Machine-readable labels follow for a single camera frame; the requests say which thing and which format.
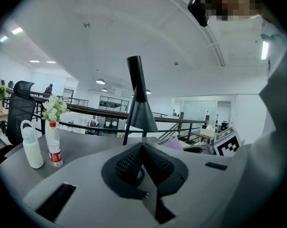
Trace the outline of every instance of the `black slot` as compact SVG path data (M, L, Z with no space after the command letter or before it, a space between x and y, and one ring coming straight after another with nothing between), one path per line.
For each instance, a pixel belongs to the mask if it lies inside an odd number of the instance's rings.
M44 218L54 221L64 205L67 203L76 187L62 184L37 210Z
M207 164L205 165L211 168L222 170L222 171L225 171L228 167L227 165L214 163L214 162L207 162Z

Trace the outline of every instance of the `ceiling light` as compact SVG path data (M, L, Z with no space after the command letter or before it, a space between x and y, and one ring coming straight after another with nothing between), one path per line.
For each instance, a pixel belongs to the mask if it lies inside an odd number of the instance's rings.
M105 81L104 81L104 79L102 79L102 78L98 78L98 79L96 80L96 82L97 82L98 84L101 84L101 85L104 85L104 84L105 84Z
M22 32L22 31L23 31L23 29L21 29L21 28L19 27L19 28L13 30L12 33L13 33L14 35L16 35L16 34Z
M268 47L269 47L269 43L264 41L263 45L262 45L261 60L266 60L267 59Z
M0 42L5 41L6 39L8 39L8 37L7 37L7 36L3 36L3 37L0 39Z

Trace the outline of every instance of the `red bottle label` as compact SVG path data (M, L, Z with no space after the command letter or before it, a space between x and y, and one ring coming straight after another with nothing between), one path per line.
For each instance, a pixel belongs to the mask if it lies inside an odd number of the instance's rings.
M59 162L62 160L61 151L58 153L50 153L50 159L52 162Z

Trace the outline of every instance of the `office chair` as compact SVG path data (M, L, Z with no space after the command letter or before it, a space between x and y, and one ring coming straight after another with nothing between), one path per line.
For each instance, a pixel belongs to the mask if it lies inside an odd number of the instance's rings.
M7 138L12 145L0 148L0 164L5 155L18 144L22 143L20 125L23 120L32 120L36 102L30 98L30 88L34 83L19 81L15 84L14 93L9 99L9 115L7 121Z

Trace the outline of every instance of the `black lamp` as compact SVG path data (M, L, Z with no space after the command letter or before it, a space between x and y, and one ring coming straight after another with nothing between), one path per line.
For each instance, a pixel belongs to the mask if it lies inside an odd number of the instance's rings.
M154 116L148 104L141 57L129 57L127 58L127 62L134 90L134 96L130 106L129 117L126 121L127 126L125 130L123 145L126 145L127 143L130 126L142 129L145 132L158 131Z

